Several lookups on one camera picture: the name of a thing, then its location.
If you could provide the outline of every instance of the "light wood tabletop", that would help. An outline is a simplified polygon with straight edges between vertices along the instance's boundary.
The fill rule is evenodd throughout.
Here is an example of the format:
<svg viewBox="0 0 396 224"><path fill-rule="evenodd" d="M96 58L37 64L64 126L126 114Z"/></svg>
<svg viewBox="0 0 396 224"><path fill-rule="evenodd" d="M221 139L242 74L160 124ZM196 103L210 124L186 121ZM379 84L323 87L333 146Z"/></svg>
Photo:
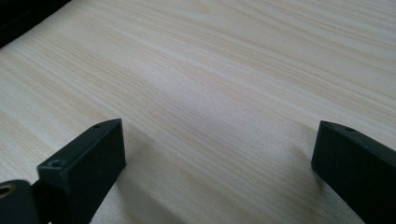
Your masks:
<svg viewBox="0 0 396 224"><path fill-rule="evenodd" d="M362 223L310 161L320 120L396 148L396 1L73 0L0 78L0 182L122 119L92 223Z"/></svg>

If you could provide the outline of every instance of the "wooden table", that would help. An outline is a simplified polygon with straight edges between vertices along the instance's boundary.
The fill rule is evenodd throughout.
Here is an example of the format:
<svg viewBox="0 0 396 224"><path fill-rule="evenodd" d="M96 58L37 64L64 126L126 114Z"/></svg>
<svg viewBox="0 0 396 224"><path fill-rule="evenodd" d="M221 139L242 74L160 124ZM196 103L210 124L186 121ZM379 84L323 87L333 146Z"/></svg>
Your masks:
<svg viewBox="0 0 396 224"><path fill-rule="evenodd" d="M92 223L362 223L310 160L322 119L396 148L396 2L73 0L0 78L0 181L122 118Z"/></svg>

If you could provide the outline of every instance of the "black object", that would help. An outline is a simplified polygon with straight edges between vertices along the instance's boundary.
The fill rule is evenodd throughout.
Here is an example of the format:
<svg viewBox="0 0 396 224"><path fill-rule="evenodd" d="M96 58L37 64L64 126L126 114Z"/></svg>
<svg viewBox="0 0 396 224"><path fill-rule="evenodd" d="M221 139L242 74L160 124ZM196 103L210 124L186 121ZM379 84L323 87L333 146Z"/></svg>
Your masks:
<svg viewBox="0 0 396 224"><path fill-rule="evenodd" d="M38 165L32 187L0 184L0 223L89 223L125 165L121 120L96 124Z"/></svg>
<svg viewBox="0 0 396 224"><path fill-rule="evenodd" d="M312 168L366 223L396 223L396 152L322 121Z"/></svg>
<svg viewBox="0 0 396 224"><path fill-rule="evenodd" d="M0 0L0 48L32 29L70 0Z"/></svg>

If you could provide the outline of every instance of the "screw hole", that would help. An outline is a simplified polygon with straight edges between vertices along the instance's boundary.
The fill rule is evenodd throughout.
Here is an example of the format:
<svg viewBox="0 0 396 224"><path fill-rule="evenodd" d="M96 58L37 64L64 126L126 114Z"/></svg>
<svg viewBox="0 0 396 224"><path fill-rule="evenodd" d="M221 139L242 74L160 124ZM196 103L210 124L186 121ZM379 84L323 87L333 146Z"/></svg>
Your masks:
<svg viewBox="0 0 396 224"><path fill-rule="evenodd" d="M351 129L351 128L348 128L348 127L346 127L346 130L349 131L349 132L355 132L355 129Z"/></svg>
<svg viewBox="0 0 396 224"><path fill-rule="evenodd" d="M50 161L49 166L51 167L60 167L62 165L61 161Z"/></svg>
<svg viewBox="0 0 396 224"><path fill-rule="evenodd" d="M15 190L15 185L4 185L0 187L0 199L10 195Z"/></svg>

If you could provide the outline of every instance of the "black plastic part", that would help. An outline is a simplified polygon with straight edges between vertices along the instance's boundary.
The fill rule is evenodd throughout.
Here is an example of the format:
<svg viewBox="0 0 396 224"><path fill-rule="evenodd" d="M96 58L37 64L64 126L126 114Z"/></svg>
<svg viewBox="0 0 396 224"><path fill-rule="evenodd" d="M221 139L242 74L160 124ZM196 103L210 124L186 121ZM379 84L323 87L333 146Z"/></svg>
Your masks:
<svg viewBox="0 0 396 224"><path fill-rule="evenodd" d="M120 119L92 126L42 162L40 184L58 191L52 223L89 223L125 165Z"/></svg>
<svg viewBox="0 0 396 224"><path fill-rule="evenodd" d="M0 184L0 223L39 224L30 184L11 180Z"/></svg>
<svg viewBox="0 0 396 224"><path fill-rule="evenodd" d="M366 223L396 223L396 152L322 121L312 168Z"/></svg>
<svg viewBox="0 0 396 224"><path fill-rule="evenodd" d="M0 48L32 29L70 0L0 0Z"/></svg>

